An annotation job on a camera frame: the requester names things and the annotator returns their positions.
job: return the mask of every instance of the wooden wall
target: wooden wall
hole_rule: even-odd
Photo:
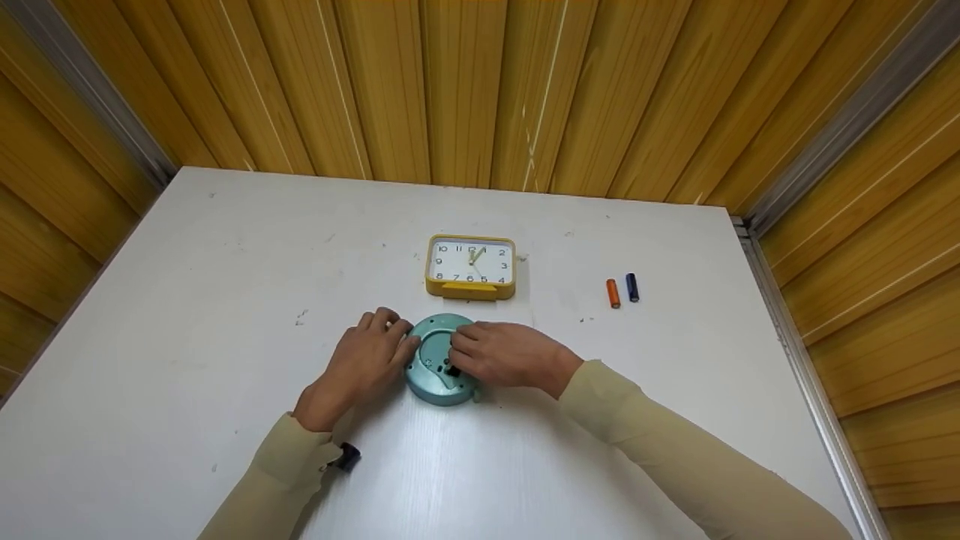
[[[0,396],[155,197],[0,9]]]
[[[895,538],[960,538],[960,48],[761,239]]]
[[[931,3],[55,2],[177,162],[733,213]]]

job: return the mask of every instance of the beige sleeve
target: beige sleeve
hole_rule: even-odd
[[[342,452],[330,433],[307,431],[284,414],[199,540],[289,538],[327,465]]]
[[[577,370],[560,404],[639,465],[712,540],[851,538],[800,490],[657,404],[599,360]]]

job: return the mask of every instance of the alarm clock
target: alarm clock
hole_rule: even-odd
[[[407,385],[414,395],[433,405],[457,405],[477,395],[477,379],[450,363],[450,336],[473,321],[453,313],[431,315],[410,330],[420,346],[406,367]]]
[[[506,300],[516,292],[516,246],[508,238],[435,234],[424,283],[434,296]]]

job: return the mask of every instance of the yellow clock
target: yellow clock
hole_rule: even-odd
[[[516,246],[508,238],[435,234],[426,291],[460,300],[506,300],[516,291]]]

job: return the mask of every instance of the aluminum strip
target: aluminum strip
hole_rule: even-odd
[[[883,518],[870,494],[866,480],[860,473],[860,467],[853,457],[853,452],[847,444],[847,437],[840,429],[833,407],[830,406],[824,387],[820,384],[820,377],[806,353],[804,342],[793,324],[793,319],[790,317],[786,303],[777,288],[777,282],[763,252],[760,251],[756,238],[741,237],[740,244],[750,263],[750,269],[754,272],[756,285],[763,296],[767,311],[770,312],[770,319],[777,330],[787,362],[804,395],[810,416],[820,434],[820,440],[824,443],[824,449],[827,450],[830,464],[840,481],[840,487],[847,498],[847,504],[850,505],[861,536],[864,540],[890,540]]]
[[[0,0],[0,6],[127,149],[155,187],[162,190],[168,185],[177,167],[50,0]]]
[[[753,236],[774,226],[960,40],[960,2],[938,0],[747,212]]]

